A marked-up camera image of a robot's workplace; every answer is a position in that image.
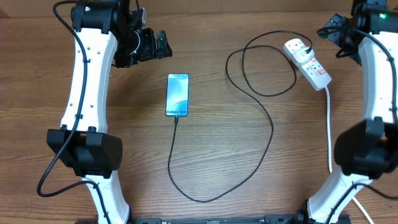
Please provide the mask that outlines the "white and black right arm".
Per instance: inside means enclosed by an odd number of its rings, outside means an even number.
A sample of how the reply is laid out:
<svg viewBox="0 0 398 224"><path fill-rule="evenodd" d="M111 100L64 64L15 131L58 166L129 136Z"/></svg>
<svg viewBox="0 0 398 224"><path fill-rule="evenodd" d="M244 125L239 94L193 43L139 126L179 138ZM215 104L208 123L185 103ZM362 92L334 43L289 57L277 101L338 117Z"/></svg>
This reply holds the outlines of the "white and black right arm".
<svg viewBox="0 0 398 224"><path fill-rule="evenodd" d="M397 167L397 11L386 1L353 1L350 18L335 14L317 34L340 48L336 57L362 66L363 112L336 139L335 168L293 223L350 223L345 206Z"/></svg>

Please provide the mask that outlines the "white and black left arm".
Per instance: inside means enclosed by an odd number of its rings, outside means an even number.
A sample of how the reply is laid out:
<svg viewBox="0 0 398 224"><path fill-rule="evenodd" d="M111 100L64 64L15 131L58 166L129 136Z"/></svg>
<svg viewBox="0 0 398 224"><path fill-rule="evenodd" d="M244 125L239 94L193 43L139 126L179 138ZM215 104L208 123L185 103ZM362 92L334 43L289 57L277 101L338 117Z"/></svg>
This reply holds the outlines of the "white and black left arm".
<svg viewBox="0 0 398 224"><path fill-rule="evenodd" d="M72 1L70 17L72 85L60 127L48 130L47 144L55 161L88 187L98 223L132 223L118 177L123 143L108 133L106 120L110 71L171 57L172 49L163 30L146 26L146 10L131 10L129 1Z"/></svg>

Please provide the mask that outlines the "Samsung Galaxy smartphone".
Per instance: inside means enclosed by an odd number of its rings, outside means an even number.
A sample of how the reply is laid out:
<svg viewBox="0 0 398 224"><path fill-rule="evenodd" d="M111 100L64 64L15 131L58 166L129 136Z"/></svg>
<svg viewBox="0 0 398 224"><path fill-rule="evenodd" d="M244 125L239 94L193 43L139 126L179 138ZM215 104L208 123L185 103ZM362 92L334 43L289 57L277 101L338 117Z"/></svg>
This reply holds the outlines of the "Samsung Galaxy smartphone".
<svg viewBox="0 0 398 224"><path fill-rule="evenodd" d="M165 115L175 117L188 116L189 74L171 73L167 77L167 95Z"/></svg>

